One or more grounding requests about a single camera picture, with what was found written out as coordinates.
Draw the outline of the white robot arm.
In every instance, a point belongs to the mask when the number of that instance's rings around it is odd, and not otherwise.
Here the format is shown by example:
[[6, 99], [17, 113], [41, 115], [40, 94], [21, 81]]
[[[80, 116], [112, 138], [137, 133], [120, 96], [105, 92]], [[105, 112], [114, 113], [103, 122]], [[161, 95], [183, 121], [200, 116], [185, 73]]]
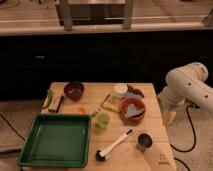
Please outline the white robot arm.
[[176, 116], [175, 108], [185, 100], [213, 114], [213, 88], [205, 84], [207, 78], [207, 67], [199, 62], [172, 69], [167, 73], [166, 86], [157, 95], [165, 126], [173, 121]]

